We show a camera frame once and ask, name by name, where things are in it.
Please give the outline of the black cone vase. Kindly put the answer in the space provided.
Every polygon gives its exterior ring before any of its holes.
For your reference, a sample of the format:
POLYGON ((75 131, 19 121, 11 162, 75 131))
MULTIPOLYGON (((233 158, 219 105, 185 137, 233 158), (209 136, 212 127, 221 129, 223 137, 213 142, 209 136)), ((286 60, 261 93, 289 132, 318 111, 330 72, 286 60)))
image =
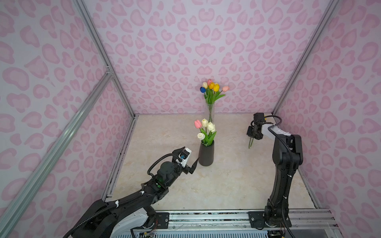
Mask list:
POLYGON ((214 141, 210 146, 200 145, 198 153, 198 162, 205 167, 208 167, 214 162, 214 141))

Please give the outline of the deep pink tulip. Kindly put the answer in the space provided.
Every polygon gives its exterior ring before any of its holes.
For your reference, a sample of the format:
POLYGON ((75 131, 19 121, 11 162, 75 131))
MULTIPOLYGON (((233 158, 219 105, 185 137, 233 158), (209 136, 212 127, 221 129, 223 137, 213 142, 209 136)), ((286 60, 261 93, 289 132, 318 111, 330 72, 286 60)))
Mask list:
POLYGON ((195 125, 195 127, 196 127, 197 129, 199 129, 200 132, 201 132, 201 129, 202 129, 201 121, 200 121, 200 120, 196 120, 196 121, 194 121, 194 125, 195 125))

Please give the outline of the clear glass vase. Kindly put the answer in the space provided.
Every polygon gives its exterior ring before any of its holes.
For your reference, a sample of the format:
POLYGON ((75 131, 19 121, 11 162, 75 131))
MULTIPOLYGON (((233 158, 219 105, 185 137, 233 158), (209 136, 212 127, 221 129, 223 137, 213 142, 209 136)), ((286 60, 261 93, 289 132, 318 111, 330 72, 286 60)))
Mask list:
POLYGON ((215 114, 215 105, 206 104, 205 119, 207 119, 210 123, 214 124, 215 123, 214 114, 215 114))

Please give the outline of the light pink tulip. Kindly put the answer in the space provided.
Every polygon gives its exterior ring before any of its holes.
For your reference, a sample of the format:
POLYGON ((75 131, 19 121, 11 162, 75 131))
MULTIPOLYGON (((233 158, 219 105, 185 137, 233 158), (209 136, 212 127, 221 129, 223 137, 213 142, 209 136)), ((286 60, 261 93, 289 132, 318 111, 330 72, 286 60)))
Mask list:
POLYGON ((229 90, 229 86, 222 87, 221 91, 218 92, 218 95, 216 96, 216 99, 220 99, 225 96, 225 93, 229 90))

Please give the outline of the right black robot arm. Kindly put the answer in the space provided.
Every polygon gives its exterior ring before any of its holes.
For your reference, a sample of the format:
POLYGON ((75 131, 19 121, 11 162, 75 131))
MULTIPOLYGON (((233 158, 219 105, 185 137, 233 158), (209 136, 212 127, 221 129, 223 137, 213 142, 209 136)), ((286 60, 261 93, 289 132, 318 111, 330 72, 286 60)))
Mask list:
POLYGON ((276 227, 290 230, 291 227, 288 198, 294 174, 303 163, 303 148, 301 136, 281 130, 278 127, 281 123, 279 116, 255 113, 247 130, 249 147, 255 139, 261 140, 264 136, 274 140, 272 160, 276 173, 272 193, 262 215, 249 213, 251 226, 258 230, 276 227))

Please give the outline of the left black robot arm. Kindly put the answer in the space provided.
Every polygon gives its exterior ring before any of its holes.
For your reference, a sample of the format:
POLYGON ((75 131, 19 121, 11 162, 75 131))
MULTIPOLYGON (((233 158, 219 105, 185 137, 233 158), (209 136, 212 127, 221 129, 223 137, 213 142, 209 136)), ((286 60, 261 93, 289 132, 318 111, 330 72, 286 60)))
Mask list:
POLYGON ((170 186, 182 174, 193 174, 197 162, 188 166, 191 150, 182 147, 155 161, 148 169, 149 181, 140 190, 123 198, 93 202, 65 238, 115 238, 137 228, 158 228, 157 213, 152 205, 163 199, 170 186))

